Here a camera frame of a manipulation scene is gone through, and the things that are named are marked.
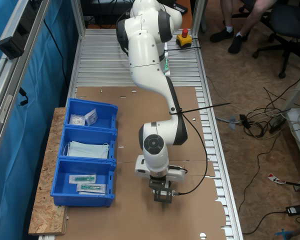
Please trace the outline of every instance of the bin compartment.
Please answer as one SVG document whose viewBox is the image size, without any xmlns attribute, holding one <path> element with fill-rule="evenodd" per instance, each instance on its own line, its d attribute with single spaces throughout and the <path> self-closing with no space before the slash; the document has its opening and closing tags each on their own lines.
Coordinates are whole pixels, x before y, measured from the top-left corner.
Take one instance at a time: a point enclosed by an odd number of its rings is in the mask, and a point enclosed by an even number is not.
<svg viewBox="0 0 300 240">
<path fill-rule="evenodd" d="M 91 161 L 58 157 L 51 188 L 51 196 L 57 206 L 109 207 L 113 193 L 116 164 L 108 161 Z M 106 184 L 101 195 L 79 194 L 77 184 L 69 183 L 70 175 L 96 174 L 96 184 Z"/>
</svg>

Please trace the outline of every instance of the black power supply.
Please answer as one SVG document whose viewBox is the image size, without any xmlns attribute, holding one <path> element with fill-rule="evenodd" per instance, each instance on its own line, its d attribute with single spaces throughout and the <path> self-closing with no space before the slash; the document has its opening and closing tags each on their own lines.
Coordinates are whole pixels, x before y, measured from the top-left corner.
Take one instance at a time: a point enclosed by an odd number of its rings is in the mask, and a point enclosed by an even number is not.
<svg viewBox="0 0 300 240">
<path fill-rule="evenodd" d="M 289 217 L 300 215 L 300 205 L 287 206 L 285 210 Z"/>
</svg>

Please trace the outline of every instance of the blue bin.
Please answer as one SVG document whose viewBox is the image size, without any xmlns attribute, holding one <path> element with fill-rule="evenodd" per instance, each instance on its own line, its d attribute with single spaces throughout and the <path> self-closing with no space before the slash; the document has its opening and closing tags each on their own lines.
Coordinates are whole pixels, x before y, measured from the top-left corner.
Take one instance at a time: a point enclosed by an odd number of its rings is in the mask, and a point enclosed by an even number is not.
<svg viewBox="0 0 300 240">
<path fill-rule="evenodd" d="M 115 199 L 113 192 L 116 164 L 58 157 L 51 188 L 57 206 L 109 207 Z M 105 195 L 85 195 L 77 192 L 77 184 L 69 183 L 69 175 L 96 174 L 96 184 L 106 184 Z"/>
<path fill-rule="evenodd" d="M 66 107 L 66 113 L 64 118 L 64 125 L 74 126 L 69 124 L 71 114 L 76 115 L 86 115 L 91 112 L 93 109 L 96 110 L 98 119 L 96 122 L 90 126 L 85 123 L 85 128 L 101 129 L 101 130 L 110 130 L 117 131 L 116 129 L 116 117 L 118 112 L 118 107 L 109 103 L 97 102 L 97 101 L 87 101 L 69 98 L 68 105 Z"/>
<path fill-rule="evenodd" d="M 67 156 L 69 142 L 75 141 L 82 144 L 103 145 L 109 144 L 109 152 L 107 159 L 84 157 L 83 159 L 95 161 L 109 161 L 116 162 L 115 159 L 115 141 L 117 133 L 115 131 L 84 128 L 77 126 L 63 126 L 62 136 L 60 141 L 58 157 L 82 159 L 82 157 Z"/>
</svg>

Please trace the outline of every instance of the face mask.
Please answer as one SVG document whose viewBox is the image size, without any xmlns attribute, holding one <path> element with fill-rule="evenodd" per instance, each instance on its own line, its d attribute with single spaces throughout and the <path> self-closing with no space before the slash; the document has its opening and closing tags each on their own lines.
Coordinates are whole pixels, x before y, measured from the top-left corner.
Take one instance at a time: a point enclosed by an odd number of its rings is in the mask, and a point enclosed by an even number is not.
<svg viewBox="0 0 300 240">
<path fill-rule="evenodd" d="M 95 159 L 107 159 L 109 145 L 107 143 L 103 145 L 92 145 L 83 144 L 76 141 L 71 141 L 65 146 L 63 150 L 63 155 L 65 155 L 65 150 L 67 150 L 67 156 L 69 157 L 82 157 L 82 158 L 95 158 Z"/>
</svg>

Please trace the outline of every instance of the black shoe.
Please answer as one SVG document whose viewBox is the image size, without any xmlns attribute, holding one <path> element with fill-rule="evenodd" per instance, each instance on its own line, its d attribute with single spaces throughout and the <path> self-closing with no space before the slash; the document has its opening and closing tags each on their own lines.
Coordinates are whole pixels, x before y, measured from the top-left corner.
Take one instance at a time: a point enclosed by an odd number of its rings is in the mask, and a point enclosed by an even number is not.
<svg viewBox="0 0 300 240">
<path fill-rule="evenodd" d="M 238 35 L 236 36 L 233 41 L 231 46 L 228 48 L 228 53 L 230 54 L 237 54 L 240 52 L 241 49 L 241 44 L 243 42 L 243 37 Z"/>
<path fill-rule="evenodd" d="M 227 29 L 225 28 L 221 32 L 212 34 L 210 37 L 210 41 L 213 43 L 218 43 L 225 39 L 231 39 L 233 36 L 234 36 L 234 30 L 232 30 L 232 32 L 228 32 Z"/>
</svg>

